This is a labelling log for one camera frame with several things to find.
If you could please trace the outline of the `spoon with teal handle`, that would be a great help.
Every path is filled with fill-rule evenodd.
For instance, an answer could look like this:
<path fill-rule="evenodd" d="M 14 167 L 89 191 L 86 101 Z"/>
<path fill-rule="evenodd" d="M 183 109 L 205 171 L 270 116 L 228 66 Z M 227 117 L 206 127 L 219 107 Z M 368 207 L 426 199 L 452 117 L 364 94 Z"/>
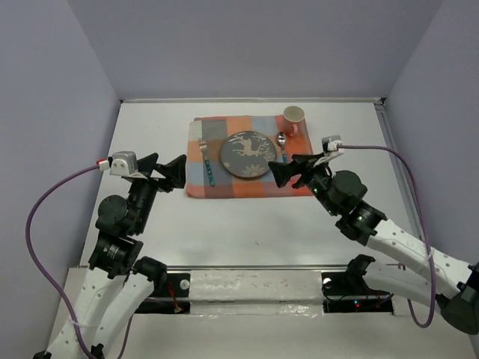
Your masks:
<path fill-rule="evenodd" d="M 280 148 L 281 157 L 283 159 L 283 162 L 288 163 L 289 159 L 288 159 L 288 156 L 287 156 L 287 153 L 286 153 L 286 150 L 285 150 L 286 144 L 287 144 L 287 136 L 283 132 L 279 132 L 276 135 L 276 143 Z"/>

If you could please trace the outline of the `orange checkered cloth placemat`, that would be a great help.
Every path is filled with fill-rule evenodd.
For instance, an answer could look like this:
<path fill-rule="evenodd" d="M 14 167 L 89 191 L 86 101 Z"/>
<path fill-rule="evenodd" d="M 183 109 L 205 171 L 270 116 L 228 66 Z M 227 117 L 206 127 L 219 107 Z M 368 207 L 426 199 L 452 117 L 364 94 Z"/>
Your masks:
<path fill-rule="evenodd" d="M 220 159 L 220 149 L 229 136 L 252 130 L 274 141 L 283 126 L 283 119 L 281 115 L 196 117 L 189 124 L 186 195 L 197 199 L 309 196 L 311 193 L 306 188 L 294 189 L 291 185 L 278 188 L 271 173 L 255 179 L 235 177 L 227 171 Z M 210 185 L 198 143 L 200 138 L 207 143 L 214 186 Z"/>

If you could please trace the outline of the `dark plate with deer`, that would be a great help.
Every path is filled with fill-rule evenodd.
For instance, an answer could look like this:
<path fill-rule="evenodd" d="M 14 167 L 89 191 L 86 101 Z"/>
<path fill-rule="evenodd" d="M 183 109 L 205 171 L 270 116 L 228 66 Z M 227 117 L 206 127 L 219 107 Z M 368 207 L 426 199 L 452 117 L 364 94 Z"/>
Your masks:
<path fill-rule="evenodd" d="M 269 172 L 268 163 L 275 161 L 275 144 L 256 131 L 238 132 L 223 143 L 219 158 L 225 170 L 241 179 L 255 179 Z"/>

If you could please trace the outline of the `fork with teal handle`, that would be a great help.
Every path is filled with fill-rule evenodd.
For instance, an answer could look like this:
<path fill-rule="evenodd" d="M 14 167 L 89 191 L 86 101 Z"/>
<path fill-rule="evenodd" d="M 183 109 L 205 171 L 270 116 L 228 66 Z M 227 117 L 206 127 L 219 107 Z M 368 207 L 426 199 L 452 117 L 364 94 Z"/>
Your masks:
<path fill-rule="evenodd" d="M 213 176 L 213 170 L 212 170 L 211 164 L 210 164 L 210 159 L 209 159 L 208 149 L 207 149 L 207 142 L 203 138 L 199 138 L 198 139 L 198 146 L 199 146 L 200 151 L 201 151 L 202 156 L 203 156 L 203 161 L 204 161 L 205 168 L 207 170 L 207 176 L 208 176 L 209 184 L 210 184 L 211 187 L 214 187 L 216 185 L 216 182 L 215 182 L 215 179 L 214 179 L 214 176 Z"/>

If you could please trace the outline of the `pink paper cup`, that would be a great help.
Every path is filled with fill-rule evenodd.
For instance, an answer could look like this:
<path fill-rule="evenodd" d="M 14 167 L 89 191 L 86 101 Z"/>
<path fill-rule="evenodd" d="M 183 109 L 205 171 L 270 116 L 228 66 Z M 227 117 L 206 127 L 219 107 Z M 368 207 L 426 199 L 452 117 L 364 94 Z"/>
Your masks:
<path fill-rule="evenodd" d="M 304 132 L 305 113 L 302 108 L 292 105 L 284 109 L 281 120 L 282 131 L 290 137 Z"/>

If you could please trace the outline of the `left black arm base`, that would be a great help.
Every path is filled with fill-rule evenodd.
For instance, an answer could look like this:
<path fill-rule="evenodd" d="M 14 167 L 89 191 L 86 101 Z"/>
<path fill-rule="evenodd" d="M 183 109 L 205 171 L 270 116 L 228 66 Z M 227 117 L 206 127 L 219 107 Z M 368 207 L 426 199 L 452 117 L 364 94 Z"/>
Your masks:
<path fill-rule="evenodd" d="M 183 315 L 190 312 L 189 290 L 191 275 L 188 272 L 169 273 L 162 288 L 155 289 L 136 313 Z"/>

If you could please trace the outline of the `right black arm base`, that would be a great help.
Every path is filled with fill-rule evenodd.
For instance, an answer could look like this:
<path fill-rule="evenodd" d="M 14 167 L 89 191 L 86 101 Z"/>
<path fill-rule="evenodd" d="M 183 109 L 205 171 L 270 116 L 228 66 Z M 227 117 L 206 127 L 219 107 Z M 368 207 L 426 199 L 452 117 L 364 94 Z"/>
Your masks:
<path fill-rule="evenodd" d="M 323 311 L 329 313 L 394 312 L 389 292 L 369 288 L 362 279 L 346 272 L 322 273 Z"/>

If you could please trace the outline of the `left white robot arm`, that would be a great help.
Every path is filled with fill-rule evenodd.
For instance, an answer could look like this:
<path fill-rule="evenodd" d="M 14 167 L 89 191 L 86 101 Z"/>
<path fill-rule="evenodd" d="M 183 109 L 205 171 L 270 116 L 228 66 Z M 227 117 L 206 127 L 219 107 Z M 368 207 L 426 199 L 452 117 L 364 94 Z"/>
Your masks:
<path fill-rule="evenodd" d="M 152 153 L 138 159 L 131 151 L 113 153 L 56 183 L 42 194 L 27 217 L 25 240 L 40 273 L 66 305 L 68 317 L 58 336 L 36 358 L 105 358 L 121 331 L 129 332 L 132 317 L 151 295 L 168 282 L 167 266 L 140 255 L 137 236 L 144 232 L 157 193 L 186 184 L 186 155 L 167 164 Z M 31 223 L 40 204 L 54 190 L 92 171 L 106 171 L 129 182 L 127 197 L 110 195 L 100 202 L 95 227 L 97 241 L 75 301 L 40 263 L 31 241 Z"/>

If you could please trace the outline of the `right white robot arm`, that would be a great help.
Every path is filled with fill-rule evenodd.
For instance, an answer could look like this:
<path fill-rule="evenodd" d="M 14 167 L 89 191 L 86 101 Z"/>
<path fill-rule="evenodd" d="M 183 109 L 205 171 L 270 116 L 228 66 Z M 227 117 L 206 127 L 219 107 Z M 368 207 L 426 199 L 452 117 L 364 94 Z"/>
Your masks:
<path fill-rule="evenodd" d="M 405 265 L 430 285 L 426 301 L 435 301 L 442 318 L 463 333 L 478 334 L 478 266 L 437 251 L 398 227 L 364 201 L 367 187 L 352 171 L 333 172 L 331 153 L 295 155 L 290 163 L 270 162 L 276 185 L 294 176 L 294 188 L 307 187 L 349 240 Z"/>

